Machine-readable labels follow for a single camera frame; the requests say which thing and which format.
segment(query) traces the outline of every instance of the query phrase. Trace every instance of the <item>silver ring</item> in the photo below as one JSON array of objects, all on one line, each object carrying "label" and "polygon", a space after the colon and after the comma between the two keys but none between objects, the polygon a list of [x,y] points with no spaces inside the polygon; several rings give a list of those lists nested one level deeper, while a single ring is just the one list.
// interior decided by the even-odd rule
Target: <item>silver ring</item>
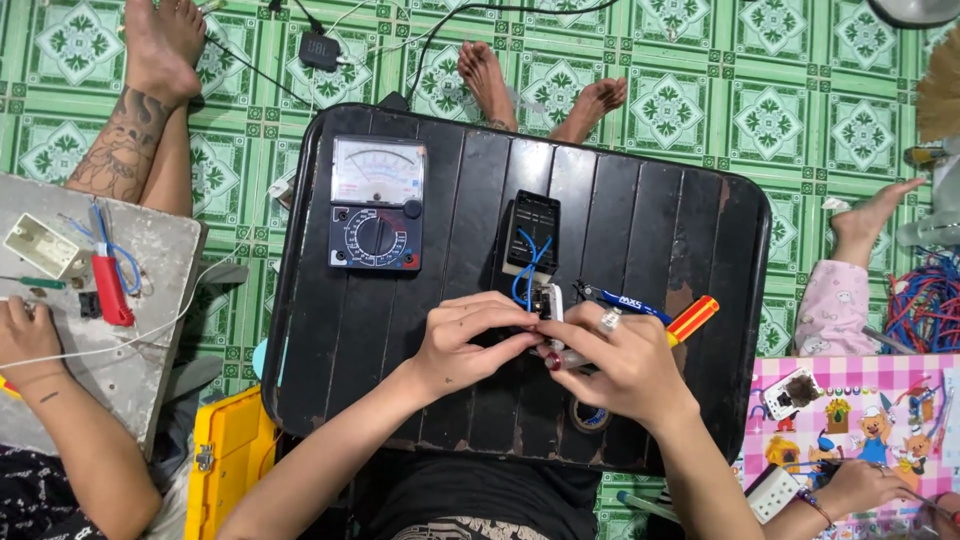
[{"label": "silver ring", "polygon": [[622,313],[623,311],[616,307],[604,311],[603,315],[600,316],[600,332],[608,334],[616,330],[616,327],[620,324],[620,314]]}]

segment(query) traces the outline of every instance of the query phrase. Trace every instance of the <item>multimeter display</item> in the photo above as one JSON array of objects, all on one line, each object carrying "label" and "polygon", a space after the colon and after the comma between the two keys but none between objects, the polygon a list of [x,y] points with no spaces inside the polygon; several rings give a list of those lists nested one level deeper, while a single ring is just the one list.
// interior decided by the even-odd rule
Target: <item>multimeter display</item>
[{"label": "multimeter display", "polygon": [[337,136],[330,179],[329,265],[420,270],[426,146]]}]

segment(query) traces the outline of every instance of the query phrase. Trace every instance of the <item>multimeter rotary knob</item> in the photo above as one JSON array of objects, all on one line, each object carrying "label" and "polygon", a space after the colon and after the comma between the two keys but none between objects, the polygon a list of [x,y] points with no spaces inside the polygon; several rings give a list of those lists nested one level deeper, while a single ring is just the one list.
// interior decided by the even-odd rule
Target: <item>multimeter rotary knob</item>
[{"label": "multimeter rotary knob", "polygon": [[390,253],[396,242],[394,226],[385,219],[368,219],[357,228],[357,245],[365,253],[380,257]]}]

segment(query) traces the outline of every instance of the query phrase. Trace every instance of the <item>hand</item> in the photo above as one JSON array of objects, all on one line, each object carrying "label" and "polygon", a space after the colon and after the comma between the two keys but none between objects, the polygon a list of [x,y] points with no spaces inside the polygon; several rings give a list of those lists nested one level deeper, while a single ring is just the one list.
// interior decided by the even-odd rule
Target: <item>hand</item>
[{"label": "hand", "polygon": [[420,350],[408,360],[410,372],[424,390],[437,399],[485,379],[526,349],[543,342],[531,331],[513,335],[484,349],[469,343],[484,331],[503,327],[531,330],[540,317],[524,311],[496,291],[443,301],[426,316],[426,335]]},{"label": "hand", "polygon": [[830,483],[818,489],[814,496],[831,520],[840,521],[847,514],[867,512],[893,499],[912,501],[914,497],[909,489],[893,470],[851,459],[844,461]]},{"label": "hand", "polygon": [[36,303],[31,316],[19,296],[11,296],[6,302],[0,301],[0,375],[4,379],[18,390],[23,390],[33,380],[65,373],[66,368],[58,359],[4,367],[33,358],[58,356],[61,352],[57,329],[46,304]]},{"label": "hand", "polygon": [[565,323],[539,321],[537,330],[560,339],[600,371],[551,371],[550,376],[581,402],[633,418],[657,432],[679,425],[678,416],[697,416],[700,406],[677,370],[663,324],[652,316],[621,316],[619,326],[601,337],[604,309],[584,302],[564,314]]}]

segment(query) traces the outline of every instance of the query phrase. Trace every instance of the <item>tape roll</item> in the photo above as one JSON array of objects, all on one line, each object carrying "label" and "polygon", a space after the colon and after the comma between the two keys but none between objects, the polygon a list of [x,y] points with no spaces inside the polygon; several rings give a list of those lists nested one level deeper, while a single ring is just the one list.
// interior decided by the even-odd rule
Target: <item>tape roll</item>
[{"label": "tape roll", "polygon": [[605,408],[584,405],[574,396],[570,396],[568,412],[570,418],[573,419],[573,426],[584,433],[596,433],[605,430],[612,418],[612,414]]}]

